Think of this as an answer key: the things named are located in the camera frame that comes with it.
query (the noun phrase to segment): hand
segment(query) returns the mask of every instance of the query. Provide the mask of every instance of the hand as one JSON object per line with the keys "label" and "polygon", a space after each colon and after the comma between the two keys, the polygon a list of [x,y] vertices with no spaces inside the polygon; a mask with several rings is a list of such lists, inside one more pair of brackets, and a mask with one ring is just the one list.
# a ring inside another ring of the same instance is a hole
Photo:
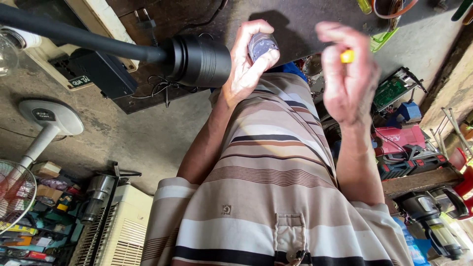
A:
{"label": "hand", "polygon": [[279,60],[279,50],[271,49],[260,56],[254,64],[248,56],[248,44],[253,34],[258,32],[273,33],[274,28],[268,22],[258,19],[243,22],[236,33],[235,44],[230,52],[232,70],[227,82],[222,86],[221,97],[229,107],[234,108],[246,99],[256,88],[266,70]]}
{"label": "hand", "polygon": [[[380,69],[370,51],[369,37],[336,22],[320,22],[315,30],[320,41],[335,43],[322,53],[325,108],[341,128],[371,124],[369,111]],[[340,54],[349,48],[355,58],[344,66]]]}

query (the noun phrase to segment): yellow screwdriver handle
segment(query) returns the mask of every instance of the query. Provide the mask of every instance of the yellow screwdriver handle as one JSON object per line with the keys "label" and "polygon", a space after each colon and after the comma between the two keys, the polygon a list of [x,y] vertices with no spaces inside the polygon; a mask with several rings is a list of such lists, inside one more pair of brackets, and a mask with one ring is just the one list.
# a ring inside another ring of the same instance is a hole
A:
{"label": "yellow screwdriver handle", "polygon": [[340,54],[340,60],[342,63],[351,63],[353,62],[353,59],[355,59],[355,52],[353,52],[353,50],[348,49]]}

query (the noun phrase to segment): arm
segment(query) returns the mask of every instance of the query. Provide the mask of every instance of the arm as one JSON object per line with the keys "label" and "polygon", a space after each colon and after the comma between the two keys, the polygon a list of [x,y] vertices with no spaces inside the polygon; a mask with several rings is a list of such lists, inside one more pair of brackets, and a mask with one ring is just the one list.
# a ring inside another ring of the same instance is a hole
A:
{"label": "arm", "polygon": [[[349,201],[368,205],[384,203],[381,179],[370,141],[371,103],[380,69],[369,50],[369,38],[334,22],[317,24],[318,37],[334,42],[322,54],[325,78],[324,104],[340,124],[342,146],[337,161],[337,179]],[[352,49],[352,63],[342,64],[340,54]]]}
{"label": "arm", "polygon": [[251,64],[248,57],[251,37],[258,32],[273,31],[274,28],[262,19],[244,22],[238,29],[235,44],[230,52],[230,77],[222,86],[207,122],[185,154],[177,172],[178,177],[185,178],[191,184],[200,185],[214,168],[220,157],[223,135],[235,107],[253,92],[263,72],[279,59],[279,51],[270,50]]}

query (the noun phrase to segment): circuit board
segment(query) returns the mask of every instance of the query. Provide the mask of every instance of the circuit board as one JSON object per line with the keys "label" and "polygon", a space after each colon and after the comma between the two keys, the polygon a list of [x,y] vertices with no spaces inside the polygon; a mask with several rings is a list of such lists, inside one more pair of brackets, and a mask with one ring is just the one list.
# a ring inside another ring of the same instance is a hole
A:
{"label": "circuit board", "polygon": [[393,77],[381,83],[375,92],[373,103],[378,111],[381,111],[402,97],[409,91],[406,83],[399,78]]}

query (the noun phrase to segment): light bulb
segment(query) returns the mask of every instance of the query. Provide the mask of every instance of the light bulb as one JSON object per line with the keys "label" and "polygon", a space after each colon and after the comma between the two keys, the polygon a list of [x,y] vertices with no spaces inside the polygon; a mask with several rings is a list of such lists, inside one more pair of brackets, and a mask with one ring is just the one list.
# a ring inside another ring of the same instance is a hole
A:
{"label": "light bulb", "polygon": [[17,69],[19,52],[8,36],[0,33],[0,77],[8,76]]}

